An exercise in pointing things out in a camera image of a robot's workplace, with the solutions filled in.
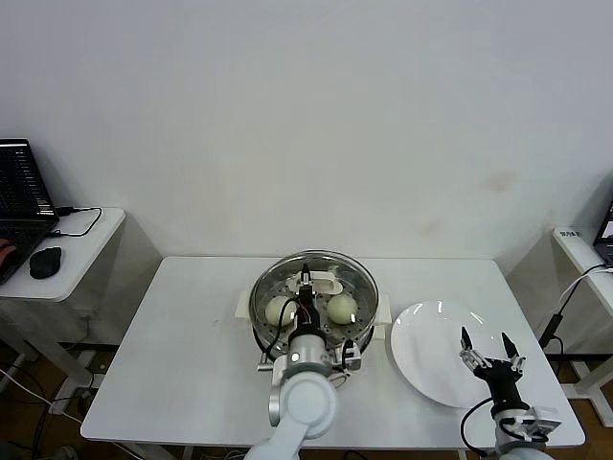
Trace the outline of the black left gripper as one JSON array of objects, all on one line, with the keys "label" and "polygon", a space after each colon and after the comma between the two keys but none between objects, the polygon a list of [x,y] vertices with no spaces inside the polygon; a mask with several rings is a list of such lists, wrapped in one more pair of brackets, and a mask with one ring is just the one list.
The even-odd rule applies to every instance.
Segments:
[{"label": "black left gripper", "polygon": [[315,294],[312,289],[313,281],[308,264],[303,264],[300,272],[298,290],[297,326],[290,334],[290,339],[301,335],[315,335],[323,337],[320,314],[315,306]]}]

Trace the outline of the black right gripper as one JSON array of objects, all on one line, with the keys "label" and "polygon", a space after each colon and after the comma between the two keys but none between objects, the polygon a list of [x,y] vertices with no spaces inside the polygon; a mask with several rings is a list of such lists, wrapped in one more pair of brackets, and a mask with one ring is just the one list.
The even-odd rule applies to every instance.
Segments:
[{"label": "black right gripper", "polygon": [[509,361],[485,358],[472,346],[465,327],[461,329],[460,357],[473,375],[488,386],[494,408],[522,408],[523,401],[516,383],[521,379],[526,358],[506,333],[501,333],[503,346]]}]

